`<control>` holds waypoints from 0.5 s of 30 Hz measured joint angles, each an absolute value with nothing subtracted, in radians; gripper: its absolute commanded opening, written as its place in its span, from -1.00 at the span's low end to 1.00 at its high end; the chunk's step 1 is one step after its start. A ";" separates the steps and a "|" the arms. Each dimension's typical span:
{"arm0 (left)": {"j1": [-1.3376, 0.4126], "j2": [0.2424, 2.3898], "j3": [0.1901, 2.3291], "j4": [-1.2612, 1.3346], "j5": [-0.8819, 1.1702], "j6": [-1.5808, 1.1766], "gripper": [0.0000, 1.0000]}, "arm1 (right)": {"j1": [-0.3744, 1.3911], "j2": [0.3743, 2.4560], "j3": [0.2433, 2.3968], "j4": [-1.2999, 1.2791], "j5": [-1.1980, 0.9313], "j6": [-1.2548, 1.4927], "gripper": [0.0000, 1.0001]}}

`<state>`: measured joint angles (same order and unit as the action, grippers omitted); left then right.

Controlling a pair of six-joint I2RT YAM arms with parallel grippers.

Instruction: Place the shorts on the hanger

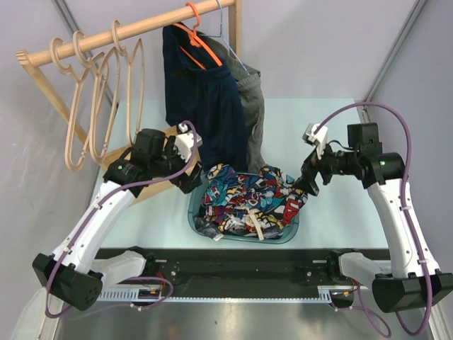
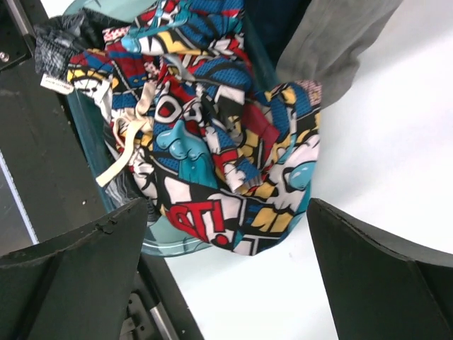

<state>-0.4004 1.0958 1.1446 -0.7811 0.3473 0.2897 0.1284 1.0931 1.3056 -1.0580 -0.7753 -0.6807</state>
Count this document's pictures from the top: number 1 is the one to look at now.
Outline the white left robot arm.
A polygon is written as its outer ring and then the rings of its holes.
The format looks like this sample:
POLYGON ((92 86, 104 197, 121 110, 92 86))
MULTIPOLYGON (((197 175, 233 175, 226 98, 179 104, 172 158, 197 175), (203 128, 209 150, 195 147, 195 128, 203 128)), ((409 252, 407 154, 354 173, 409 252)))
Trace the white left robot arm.
POLYGON ((136 142, 108 166, 93 202, 67 238, 50 255, 39 253, 33 260, 47 295, 85 311, 106 288, 128 280, 152 281, 156 265, 139 247, 100 262, 95 257, 113 225, 145 188, 170 181, 189 193, 200 185, 202 167, 195 155, 201 144, 187 120, 170 137, 160 130, 141 130, 136 142))

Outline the colourful comic print shorts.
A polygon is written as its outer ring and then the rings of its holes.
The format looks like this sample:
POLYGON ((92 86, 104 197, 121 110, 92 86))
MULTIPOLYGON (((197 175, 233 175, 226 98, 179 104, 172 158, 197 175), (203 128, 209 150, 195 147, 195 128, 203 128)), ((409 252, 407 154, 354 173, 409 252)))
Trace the colourful comic print shorts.
POLYGON ((259 238, 263 239, 258 213, 280 229, 288 225, 304 207, 308 195, 294 189, 294 179, 281 169, 265 165, 258 174, 239 173, 232 166, 218 164, 207 173, 208 187, 201 198, 199 213, 220 223, 220 216, 252 218, 259 238))

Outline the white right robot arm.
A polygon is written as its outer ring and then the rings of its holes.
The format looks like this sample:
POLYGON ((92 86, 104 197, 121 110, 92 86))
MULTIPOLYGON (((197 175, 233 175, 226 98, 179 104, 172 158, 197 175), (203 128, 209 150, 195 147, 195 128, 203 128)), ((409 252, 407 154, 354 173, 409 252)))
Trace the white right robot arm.
POLYGON ((380 266, 362 253, 332 251, 326 275, 335 284, 351 278, 372 291, 382 312, 400 312, 434 306, 452 291, 452 274, 444 273, 422 235, 411 210, 409 185, 403 183, 405 165, 400 154, 384 153, 375 123, 348 126, 350 150, 334 152, 328 129, 310 124, 303 140, 314 146, 304 160, 295 187, 319 194, 316 177, 327 185, 335 175, 354 176, 362 182, 378 212, 390 254, 390 266, 380 266))

